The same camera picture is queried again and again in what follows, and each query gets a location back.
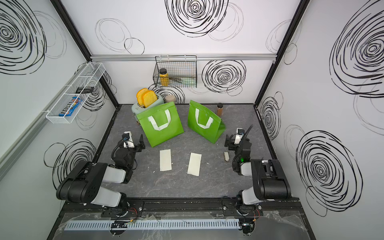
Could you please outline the small beige stapler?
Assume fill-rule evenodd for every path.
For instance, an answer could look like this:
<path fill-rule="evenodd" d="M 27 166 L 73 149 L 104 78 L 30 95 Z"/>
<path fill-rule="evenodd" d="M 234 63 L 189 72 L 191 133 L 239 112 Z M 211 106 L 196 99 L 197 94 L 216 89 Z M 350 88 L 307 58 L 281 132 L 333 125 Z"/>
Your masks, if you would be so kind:
<path fill-rule="evenodd" d="M 224 152 L 224 158 L 225 158 L 225 161 L 228 162 L 230 157 L 229 157 L 229 153 L 228 152 Z"/>

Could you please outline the green tote bag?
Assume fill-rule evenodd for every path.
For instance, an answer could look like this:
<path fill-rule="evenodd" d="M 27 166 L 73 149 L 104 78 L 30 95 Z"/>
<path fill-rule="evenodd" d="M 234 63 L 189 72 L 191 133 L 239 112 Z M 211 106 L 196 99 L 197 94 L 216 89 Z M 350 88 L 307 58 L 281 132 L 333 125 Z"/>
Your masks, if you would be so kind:
<path fill-rule="evenodd" d="M 222 119 L 207 107 L 195 101 L 190 101 L 188 127 L 215 144 L 226 130 Z"/>
<path fill-rule="evenodd" d="M 152 148 L 184 133 L 174 102 L 146 110 L 137 118 Z"/>

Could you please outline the paper receipt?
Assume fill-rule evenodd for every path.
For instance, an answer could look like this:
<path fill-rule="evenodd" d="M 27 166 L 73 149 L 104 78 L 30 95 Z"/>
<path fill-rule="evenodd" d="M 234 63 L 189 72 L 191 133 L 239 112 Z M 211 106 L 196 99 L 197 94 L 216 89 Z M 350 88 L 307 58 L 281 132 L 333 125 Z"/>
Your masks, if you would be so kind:
<path fill-rule="evenodd" d="M 172 158 L 171 150 L 160 151 L 160 171 L 171 171 L 172 170 Z"/>
<path fill-rule="evenodd" d="M 191 153 L 187 174 L 198 177 L 200 175 L 201 154 Z"/>

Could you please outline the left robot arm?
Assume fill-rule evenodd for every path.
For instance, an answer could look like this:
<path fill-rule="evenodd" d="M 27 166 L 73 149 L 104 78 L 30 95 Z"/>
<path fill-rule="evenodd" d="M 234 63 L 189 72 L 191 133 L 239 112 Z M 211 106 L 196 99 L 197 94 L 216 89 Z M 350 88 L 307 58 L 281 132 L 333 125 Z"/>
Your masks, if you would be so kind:
<path fill-rule="evenodd" d="M 136 153 L 146 148 L 144 136 L 135 144 L 132 132 L 126 131 L 111 153 L 112 165 L 82 161 L 60 183 L 56 191 L 59 200 L 78 204 L 93 204 L 127 211 L 127 195 L 102 187 L 102 183 L 127 184 L 137 168 Z"/>

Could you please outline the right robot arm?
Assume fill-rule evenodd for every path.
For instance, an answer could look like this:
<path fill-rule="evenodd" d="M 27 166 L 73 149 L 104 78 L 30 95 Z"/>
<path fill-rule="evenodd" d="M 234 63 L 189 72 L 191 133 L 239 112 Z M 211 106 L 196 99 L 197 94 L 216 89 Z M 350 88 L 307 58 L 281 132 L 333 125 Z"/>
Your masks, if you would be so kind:
<path fill-rule="evenodd" d="M 235 153 L 232 168 L 240 176 L 252 178 L 253 186 L 241 190 L 238 199 L 244 205 L 256 205 L 265 201 L 287 200 L 292 197 L 291 188 L 279 160 L 251 159 L 250 140 L 234 135 L 226 136 L 225 147 Z"/>

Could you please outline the mint green toaster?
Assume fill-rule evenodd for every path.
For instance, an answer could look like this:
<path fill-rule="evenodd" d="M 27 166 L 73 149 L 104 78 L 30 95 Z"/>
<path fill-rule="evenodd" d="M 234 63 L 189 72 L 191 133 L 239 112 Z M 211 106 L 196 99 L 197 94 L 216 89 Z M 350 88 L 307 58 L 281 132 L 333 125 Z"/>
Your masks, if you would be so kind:
<path fill-rule="evenodd" d="M 137 122 L 139 122 L 138 117 L 137 117 L 138 114 L 165 103 L 162 96 L 160 96 L 158 94 L 156 94 L 156 96 L 158 97 L 158 99 L 147 108 L 140 106 L 139 103 L 135 103 L 132 105 L 132 112 L 133 112 L 135 120 Z"/>

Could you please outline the brown spice bottle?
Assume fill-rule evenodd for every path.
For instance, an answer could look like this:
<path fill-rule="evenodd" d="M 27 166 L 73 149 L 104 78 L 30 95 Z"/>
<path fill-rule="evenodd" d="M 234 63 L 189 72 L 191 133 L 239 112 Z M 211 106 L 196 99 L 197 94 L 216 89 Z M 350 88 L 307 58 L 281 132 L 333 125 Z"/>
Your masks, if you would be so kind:
<path fill-rule="evenodd" d="M 217 116 L 221 117 L 223 115 L 223 109 L 224 109 L 224 105 L 222 103 L 218 103 L 217 104 Z"/>

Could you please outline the right toast slice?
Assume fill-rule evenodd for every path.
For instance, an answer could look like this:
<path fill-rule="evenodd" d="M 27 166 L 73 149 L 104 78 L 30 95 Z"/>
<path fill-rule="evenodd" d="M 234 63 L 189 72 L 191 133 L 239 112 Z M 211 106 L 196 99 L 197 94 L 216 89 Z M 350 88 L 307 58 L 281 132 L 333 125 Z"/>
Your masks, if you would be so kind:
<path fill-rule="evenodd" d="M 142 99 L 144 107 L 148 108 L 150 105 L 152 105 L 158 100 L 158 97 L 154 91 L 147 91 L 143 94 Z"/>

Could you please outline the toast slice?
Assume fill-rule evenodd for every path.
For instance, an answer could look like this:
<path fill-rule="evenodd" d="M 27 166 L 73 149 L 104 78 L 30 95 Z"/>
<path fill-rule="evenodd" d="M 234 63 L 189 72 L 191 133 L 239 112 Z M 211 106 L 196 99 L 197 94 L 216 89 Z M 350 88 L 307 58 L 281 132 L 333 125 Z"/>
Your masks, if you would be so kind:
<path fill-rule="evenodd" d="M 136 97 L 137 97 L 138 104 L 140 106 L 144 105 L 144 94 L 148 91 L 149 90 L 147 88 L 144 88 L 137 92 Z"/>
<path fill-rule="evenodd" d="M 154 91 L 147 91 L 143 94 L 142 99 L 144 107 L 148 108 L 150 105 L 152 105 L 158 100 L 158 97 Z"/>

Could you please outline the left toast slice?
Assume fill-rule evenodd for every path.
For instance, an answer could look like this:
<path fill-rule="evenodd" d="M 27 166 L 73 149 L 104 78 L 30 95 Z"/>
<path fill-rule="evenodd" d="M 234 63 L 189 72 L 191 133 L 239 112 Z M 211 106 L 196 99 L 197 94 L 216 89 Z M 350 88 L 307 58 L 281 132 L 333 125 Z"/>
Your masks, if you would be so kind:
<path fill-rule="evenodd" d="M 144 94 L 148 91 L 149 90 L 147 88 L 144 88 L 137 92 L 136 97 L 137 97 L 138 104 L 140 106 L 144 105 Z"/>

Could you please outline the beige lidded jar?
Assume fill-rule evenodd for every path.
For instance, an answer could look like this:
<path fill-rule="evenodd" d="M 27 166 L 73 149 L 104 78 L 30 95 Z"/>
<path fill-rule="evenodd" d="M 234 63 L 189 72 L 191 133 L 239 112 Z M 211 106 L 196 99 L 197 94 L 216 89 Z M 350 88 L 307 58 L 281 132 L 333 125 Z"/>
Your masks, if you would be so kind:
<path fill-rule="evenodd" d="M 176 101 L 176 96 L 174 95 L 166 95 L 165 96 L 165 103 L 171 103 Z"/>

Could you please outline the yellow juice bottle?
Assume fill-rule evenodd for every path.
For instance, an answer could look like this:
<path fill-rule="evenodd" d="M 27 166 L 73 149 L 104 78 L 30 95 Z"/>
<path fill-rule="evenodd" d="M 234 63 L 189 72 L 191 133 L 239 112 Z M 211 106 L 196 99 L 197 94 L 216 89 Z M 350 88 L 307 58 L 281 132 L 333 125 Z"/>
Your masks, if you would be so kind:
<path fill-rule="evenodd" d="M 168 87 L 169 84 L 170 84 L 170 79 L 169 79 L 169 74 L 168 74 L 168 71 L 167 69 L 165 68 L 161 68 L 159 70 L 159 79 L 161 81 L 161 85 L 163 87 Z"/>

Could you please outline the blue candy packet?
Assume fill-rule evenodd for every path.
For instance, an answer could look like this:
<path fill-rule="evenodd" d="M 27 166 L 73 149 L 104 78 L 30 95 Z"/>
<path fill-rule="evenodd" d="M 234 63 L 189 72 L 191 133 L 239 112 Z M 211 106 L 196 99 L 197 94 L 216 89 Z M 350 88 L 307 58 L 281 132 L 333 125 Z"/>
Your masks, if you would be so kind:
<path fill-rule="evenodd" d="M 75 109 L 83 102 L 79 97 L 72 97 L 64 109 L 59 113 L 59 117 L 70 117 Z"/>

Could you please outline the small black box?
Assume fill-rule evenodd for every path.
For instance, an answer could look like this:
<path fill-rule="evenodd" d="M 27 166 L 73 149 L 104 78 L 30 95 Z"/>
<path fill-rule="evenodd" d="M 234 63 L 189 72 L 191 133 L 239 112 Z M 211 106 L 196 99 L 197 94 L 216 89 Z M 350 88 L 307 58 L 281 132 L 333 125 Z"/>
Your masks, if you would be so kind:
<path fill-rule="evenodd" d="M 78 87 L 76 94 L 91 94 L 95 87 Z"/>

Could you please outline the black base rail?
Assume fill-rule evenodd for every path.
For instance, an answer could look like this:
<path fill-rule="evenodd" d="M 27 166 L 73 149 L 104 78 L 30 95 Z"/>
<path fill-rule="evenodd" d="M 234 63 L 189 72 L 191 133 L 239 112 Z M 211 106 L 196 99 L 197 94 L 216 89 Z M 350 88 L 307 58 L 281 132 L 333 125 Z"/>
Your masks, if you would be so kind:
<path fill-rule="evenodd" d="M 305 212 L 299 199 L 262 201 L 254 205 L 244 205 L 234 197 L 221 198 L 127 198 L 117 207 L 98 206 L 93 204 L 75 204 L 66 202 L 59 218 L 66 214 L 101 214 L 112 219 L 128 219 L 161 215 L 166 213 L 209 213 L 217 218 L 236 217 L 250 220 L 265 216 L 269 212 L 278 211 L 289 215 L 304 216 Z"/>

